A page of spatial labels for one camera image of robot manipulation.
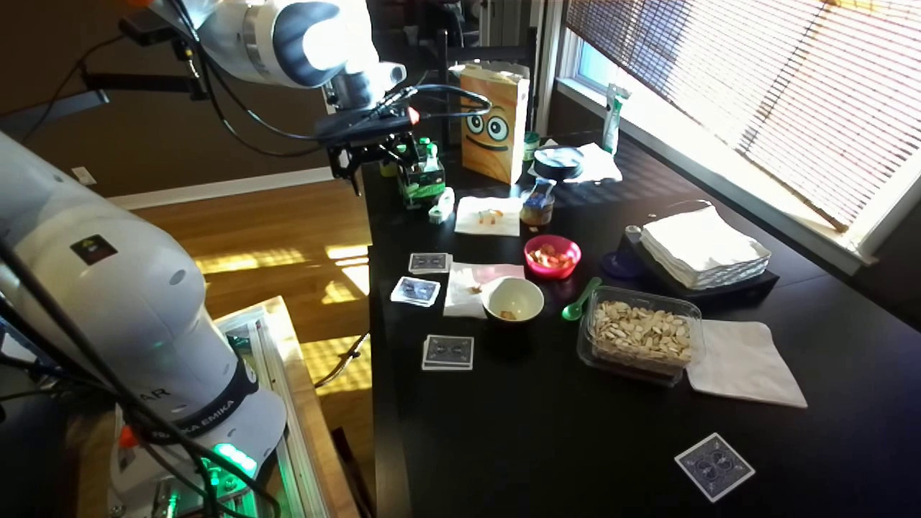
window blind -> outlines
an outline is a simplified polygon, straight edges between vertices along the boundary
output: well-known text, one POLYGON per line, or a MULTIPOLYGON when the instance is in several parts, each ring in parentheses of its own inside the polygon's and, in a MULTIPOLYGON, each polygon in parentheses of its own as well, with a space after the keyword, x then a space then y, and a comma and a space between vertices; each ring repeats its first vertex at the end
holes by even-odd
POLYGON ((566 27, 840 230, 919 154, 919 0, 571 0, 566 27))

red bowl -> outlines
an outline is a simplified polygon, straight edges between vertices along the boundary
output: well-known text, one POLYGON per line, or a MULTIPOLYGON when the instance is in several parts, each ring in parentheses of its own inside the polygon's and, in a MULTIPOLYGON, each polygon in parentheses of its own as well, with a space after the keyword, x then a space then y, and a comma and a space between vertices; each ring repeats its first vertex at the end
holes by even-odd
POLYGON ((556 234, 539 234, 525 241, 525 264, 543 279, 566 279, 582 261, 582 247, 556 234))

white bowl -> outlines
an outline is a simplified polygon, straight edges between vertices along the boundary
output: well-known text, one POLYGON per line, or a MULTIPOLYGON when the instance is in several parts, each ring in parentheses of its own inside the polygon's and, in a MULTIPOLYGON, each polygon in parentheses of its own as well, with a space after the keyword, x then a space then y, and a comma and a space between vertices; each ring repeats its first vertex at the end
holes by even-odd
POLYGON ((500 323, 528 323, 543 310, 543 290, 530 279, 496 279, 484 286, 480 302, 500 323))

wooden floor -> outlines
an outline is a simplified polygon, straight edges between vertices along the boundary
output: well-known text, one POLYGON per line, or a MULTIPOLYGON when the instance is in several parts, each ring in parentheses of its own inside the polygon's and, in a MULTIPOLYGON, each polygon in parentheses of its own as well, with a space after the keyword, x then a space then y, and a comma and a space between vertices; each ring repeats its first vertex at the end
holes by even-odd
MULTIPOLYGON (((315 381, 368 331, 368 220, 345 182, 136 211, 172 234, 207 276, 214 318, 286 296, 315 381)), ((368 342, 320 388, 375 486, 368 342)))

window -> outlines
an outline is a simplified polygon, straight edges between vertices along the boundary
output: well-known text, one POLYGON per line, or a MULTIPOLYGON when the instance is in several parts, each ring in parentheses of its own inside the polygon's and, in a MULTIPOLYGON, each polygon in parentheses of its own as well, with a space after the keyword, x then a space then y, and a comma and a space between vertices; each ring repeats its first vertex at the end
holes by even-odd
POLYGON ((921 4, 571 0, 564 24, 571 83, 627 80, 664 102, 853 257, 866 259, 916 205, 921 4))

